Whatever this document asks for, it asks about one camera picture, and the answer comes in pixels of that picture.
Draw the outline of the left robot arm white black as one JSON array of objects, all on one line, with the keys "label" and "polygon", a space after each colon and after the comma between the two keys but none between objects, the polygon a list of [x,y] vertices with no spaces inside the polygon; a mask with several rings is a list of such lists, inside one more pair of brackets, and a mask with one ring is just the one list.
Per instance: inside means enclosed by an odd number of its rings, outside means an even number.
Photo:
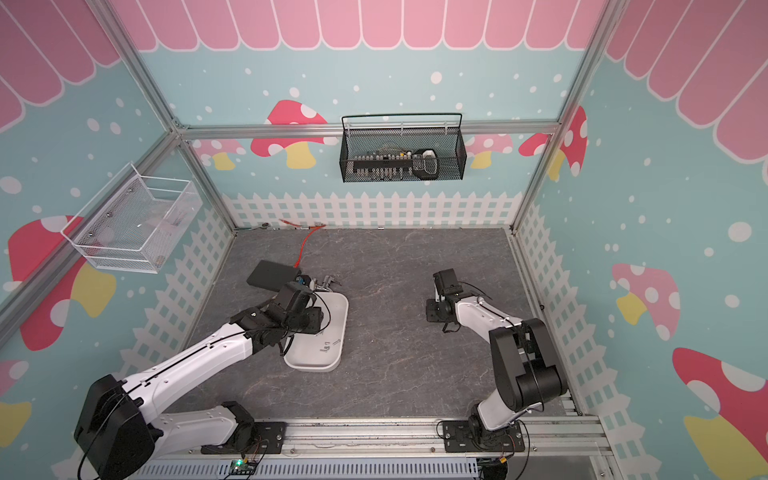
[{"label": "left robot arm white black", "polygon": [[290,281],[172,358],[122,380],[111,374],[96,380],[74,430],[79,464],[90,465],[99,479],[126,479],[150,459],[187,448],[248,456],[261,438],[239,403],[170,417],[165,411],[228,367],[273,346],[286,354],[295,335],[319,334],[332,320],[322,296]]}]

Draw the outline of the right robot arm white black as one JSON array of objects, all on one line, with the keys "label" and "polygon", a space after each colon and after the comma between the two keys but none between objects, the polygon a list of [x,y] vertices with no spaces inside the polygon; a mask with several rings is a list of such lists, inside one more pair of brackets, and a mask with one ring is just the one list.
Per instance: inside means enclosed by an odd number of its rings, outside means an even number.
[{"label": "right robot arm white black", "polygon": [[490,304],[452,269],[433,275],[435,296],[426,302],[426,318],[444,333],[466,328],[490,347],[494,391],[472,407],[466,420],[445,420],[438,437],[449,453],[522,452],[524,415],[543,411],[568,391],[565,369],[544,321],[523,320]]}]

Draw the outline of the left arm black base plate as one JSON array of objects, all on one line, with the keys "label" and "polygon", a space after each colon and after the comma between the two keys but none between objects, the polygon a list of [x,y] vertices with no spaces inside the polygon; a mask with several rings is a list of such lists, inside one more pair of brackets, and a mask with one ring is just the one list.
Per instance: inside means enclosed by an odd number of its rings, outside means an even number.
[{"label": "left arm black base plate", "polygon": [[280,454],[286,436],[286,422],[238,424],[228,440],[219,445],[203,445],[204,455]]}]

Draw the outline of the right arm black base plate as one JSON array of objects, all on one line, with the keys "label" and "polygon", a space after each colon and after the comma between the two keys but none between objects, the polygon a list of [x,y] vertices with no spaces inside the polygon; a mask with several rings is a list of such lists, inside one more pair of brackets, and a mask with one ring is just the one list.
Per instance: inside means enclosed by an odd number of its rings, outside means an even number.
[{"label": "right arm black base plate", "polygon": [[443,440],[447,453],[511,454],[523,452],[526,448],[525,437],[517,423],[489,431],[482,427],[479,420],[440,420],[436,433]]}]

